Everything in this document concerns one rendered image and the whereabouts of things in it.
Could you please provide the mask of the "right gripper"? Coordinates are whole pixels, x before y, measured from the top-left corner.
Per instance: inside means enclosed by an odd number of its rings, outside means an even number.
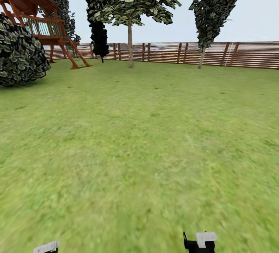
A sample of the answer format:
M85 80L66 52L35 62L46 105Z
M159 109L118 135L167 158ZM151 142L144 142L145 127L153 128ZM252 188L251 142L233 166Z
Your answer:
M184 246L189 250L189 253L215 253L214 251L214 243L213 241L205 241L205 248L199 248L197 245L197 241L187 240L185 237L185 232L183 232L184 236Z

